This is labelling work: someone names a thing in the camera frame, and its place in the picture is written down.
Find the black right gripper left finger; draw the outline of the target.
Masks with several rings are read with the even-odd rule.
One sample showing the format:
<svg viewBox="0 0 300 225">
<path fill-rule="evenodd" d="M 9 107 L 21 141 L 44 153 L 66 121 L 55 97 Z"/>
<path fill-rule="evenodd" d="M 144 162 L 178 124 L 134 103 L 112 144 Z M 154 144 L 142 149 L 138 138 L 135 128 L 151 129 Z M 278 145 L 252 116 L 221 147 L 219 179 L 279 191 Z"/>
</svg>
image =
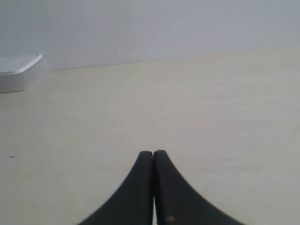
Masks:
<svg viewBox="0 0 300 225">
<path fill-rule="evenodd" d="M 153 155 L 141 151 L 113 195 L 81 225 L 151 225 L 153 222 Z"/>
</svg>

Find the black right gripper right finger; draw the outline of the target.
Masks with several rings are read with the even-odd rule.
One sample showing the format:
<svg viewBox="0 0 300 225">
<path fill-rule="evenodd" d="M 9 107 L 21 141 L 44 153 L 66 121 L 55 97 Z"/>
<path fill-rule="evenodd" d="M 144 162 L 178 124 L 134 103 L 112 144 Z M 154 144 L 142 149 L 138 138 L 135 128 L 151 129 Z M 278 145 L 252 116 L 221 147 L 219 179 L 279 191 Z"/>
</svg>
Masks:
<svg viewBox="0 0 300 225">
<path fill-rule="evenodd" d="M 208 202 L 179 173 L 165 150 L 154 152 L 154 197 L 159 225 L 241 225 Z"/>
</svg>

